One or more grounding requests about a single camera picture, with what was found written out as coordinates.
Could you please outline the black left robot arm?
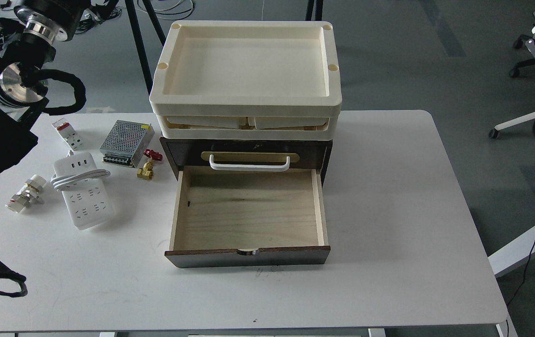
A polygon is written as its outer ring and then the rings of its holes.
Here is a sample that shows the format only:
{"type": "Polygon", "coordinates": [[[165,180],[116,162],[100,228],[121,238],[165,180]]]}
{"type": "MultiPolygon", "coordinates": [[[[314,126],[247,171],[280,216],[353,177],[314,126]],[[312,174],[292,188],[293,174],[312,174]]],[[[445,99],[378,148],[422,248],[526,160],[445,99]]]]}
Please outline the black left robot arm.
{"type": "Polygon", "coordinates": [[[86,104],[86,88],[71,73],[45,69],[55,41],[73,38],[88,0],[18,0],[16,19],[0,18],[0,173],[37,145],[31,132],[45,113],[61,116],[86,104]]]}

